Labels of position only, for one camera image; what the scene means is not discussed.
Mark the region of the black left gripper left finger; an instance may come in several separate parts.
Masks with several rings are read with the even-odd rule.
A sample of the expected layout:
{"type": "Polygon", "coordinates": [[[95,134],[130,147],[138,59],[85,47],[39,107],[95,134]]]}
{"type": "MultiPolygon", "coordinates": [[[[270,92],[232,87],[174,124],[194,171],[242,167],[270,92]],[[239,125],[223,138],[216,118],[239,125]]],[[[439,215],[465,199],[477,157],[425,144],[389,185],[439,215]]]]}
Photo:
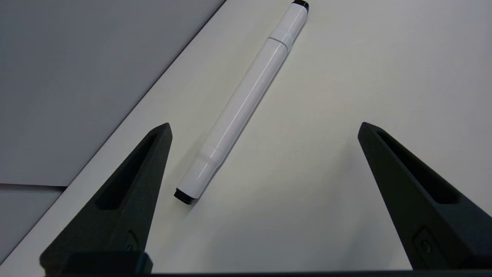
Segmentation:
{"type": "Polygon", "coordinates": [[[44,270],[151,270],[145,252],[173,136],[147,133],[40,256],[44,270]]]}

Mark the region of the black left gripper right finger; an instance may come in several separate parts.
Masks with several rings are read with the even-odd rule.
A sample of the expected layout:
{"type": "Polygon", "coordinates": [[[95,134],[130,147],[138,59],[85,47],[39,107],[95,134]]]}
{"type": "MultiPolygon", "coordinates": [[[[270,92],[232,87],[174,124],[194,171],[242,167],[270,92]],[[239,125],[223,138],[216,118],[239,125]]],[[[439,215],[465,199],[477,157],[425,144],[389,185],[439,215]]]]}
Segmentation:
{"type": "Polygon", "coordinates": [[[382,128],[358,140],[413,269],[491,269],[490,215],[382,128]]]}

